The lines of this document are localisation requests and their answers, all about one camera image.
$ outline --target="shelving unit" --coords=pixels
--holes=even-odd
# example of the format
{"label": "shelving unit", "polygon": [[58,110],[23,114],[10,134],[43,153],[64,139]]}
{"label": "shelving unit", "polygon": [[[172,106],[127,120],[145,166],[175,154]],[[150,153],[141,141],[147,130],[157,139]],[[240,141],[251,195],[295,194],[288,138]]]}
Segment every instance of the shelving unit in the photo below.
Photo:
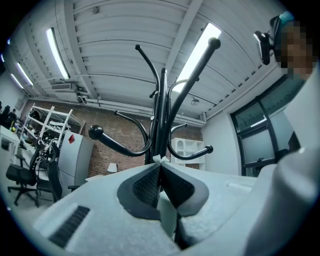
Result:
{"label": "shelving unit", "polygon": [[[37,120],[37,119],[30,116],[30,113],[32,110],[36,110],[40,114],[40,120]],[[85,121],[81,121],[78,118],[76,118],[72,114],[72,112],[73,112],[72,109],[69,111],[69,113],[64,113],[64,112],[55,111],[54,106],[52,106],[50,109],[46,109],[46,108],[35,106],[35,104],[33,104],[33,106],[31,107],[31,109],[25,119],[25,122],[23,125],[23,130],[26,130],[35,139],[42,138],[44,133],[47,131],[53,131],[58,134],[57,146],[59,147],[62,142],[63,136],[65,134],[65,130],[68,126],[70,126],[70,125],[80,126],[78,134],[81,133],[81,131],[84,127]],[[33,121],[33,122],[37,123],[38,125],[42,126],[39,137],[35,136],[34,132],[27,128],[28,121]],[[59,123],[63,123],[63,125],[62,125],[61,129],[57,129],[57,128],[52,127],[50,125],[50,121],[57,121]],[[28,151],[32,152],[32,149],[31,149],[32,146],[28,145],[27,143],[23,143],[23,144],[27,148]]]}
{"label": "shelving unit", "polygon": [[[204,142],[198,140],[191,140],[185,138],[174,138],[171,140],[171,145],[174,151],[177,152],[180,156],[189,156],[193,153],[203,149]],[[178,164],[178,165],[185,165],[185,164],[199,164],[200,170],[205,170],[205,156],[198,157],[193,160],[180,160],[173,155],[171,155],[171,163]]]}

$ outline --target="brick wall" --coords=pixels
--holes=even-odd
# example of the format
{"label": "brick wall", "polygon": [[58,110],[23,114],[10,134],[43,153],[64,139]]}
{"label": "brick wall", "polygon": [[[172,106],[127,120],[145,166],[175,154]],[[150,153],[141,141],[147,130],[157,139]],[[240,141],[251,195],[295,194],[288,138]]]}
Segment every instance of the brick wall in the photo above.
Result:
{"label": "brick wall", "polygon": [[[132,151],[138,151],[144,145],[141,132],[137,126],[122,117],[115,116],[112,111],[84,107],[84,106],[73,106],[70,104],[62,104],[47,101],[32,101],[29,100],[25,105],[21,118],[24,119],[28,114],[30,108],[35,103],[36,106],[50,109],[51,106],[55,107],[55,111],[68,113],[70,109],[73,109],[72,114],[78,119],[85,120],[86,125],[82,130],[82,135],[87,137],[89,140],[88,129],[91,125],[100,125],[103,127],[105,133],[111,136],[113,139],[131,149]],[[150,122],[147,118],[141,116],[135,116],[149,133]],[[187,127],[177,130],[173,138],[184,138],[189,140],[202,141],[201,129],[197,127]],[[170,153],[167,151],[167,157],[170,159]],[[103,145],[101,142],[95,140],[93,151],[91,155],[91,161],[89,166],[89,177],[97,174],[106,175],[109,163],[116,163],[118,165],[117,170],[123,171],[132,167],[141,166],[144,164],[144,155],[139,157],[130,157],[122,155],[109,147]],[[192,165],[192,168],[199,169],[199,165]]]}

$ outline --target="window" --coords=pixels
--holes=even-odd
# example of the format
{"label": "window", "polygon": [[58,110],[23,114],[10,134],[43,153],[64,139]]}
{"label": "window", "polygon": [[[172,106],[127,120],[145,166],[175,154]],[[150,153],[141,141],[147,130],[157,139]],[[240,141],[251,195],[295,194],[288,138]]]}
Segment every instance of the window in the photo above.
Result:
{"label": "window", "polygon": [[289,149],[293,129],[284,109],[303,83],[284,75],[264,93],[231,114],[243,176],[257,177],[264,166],[276,162],[280,150]]}

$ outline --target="floor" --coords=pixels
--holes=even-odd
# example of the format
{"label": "floor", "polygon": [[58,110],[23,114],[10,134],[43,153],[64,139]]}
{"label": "floor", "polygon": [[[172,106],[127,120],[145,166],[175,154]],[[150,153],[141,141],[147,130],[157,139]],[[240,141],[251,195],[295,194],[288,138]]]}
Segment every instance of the floor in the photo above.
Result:
{"label": "floor", "polygon": [[[18,206],[14,205],[18,191],[11,190],[8,192],[8,186],[18,187],[15,181],[9,180],[6,177],[6,171],[10,165],[10,153],[0,147],[0,193],[1,197],[4,200],[8,211],[14,212],[18,218],[23,222],[28,222],[33,224],[35,220],[48,208],[52,205],[52,194],[47,192],[41,192],[39,200],[39,208],[35,206],[35,202],[32,201],[28,196],[22,194],[18,200]],[[36,196],[34,191],[29,192],[30,195]]]}

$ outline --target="white cabinet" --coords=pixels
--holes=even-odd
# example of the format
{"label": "white cabinet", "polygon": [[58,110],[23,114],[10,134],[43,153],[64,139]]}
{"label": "white cabinet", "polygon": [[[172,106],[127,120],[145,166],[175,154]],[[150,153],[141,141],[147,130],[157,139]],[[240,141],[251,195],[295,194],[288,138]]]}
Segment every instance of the white cabinet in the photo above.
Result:
{"label": "white cabinet", "polygon": [[[190,140],[185,138],[174,138],[171,140],[171,145],[173,150],[177,152],[178,155],[184,157],[192,155],[193,153],[202,150],[205,147],[203,141]],[[203,155],[193,160],[184,161],[171,155],[171,163],[178,165],[199,164],[200,169],[202,170],[202,166],[204,166],[205,164],[205,156]]]}

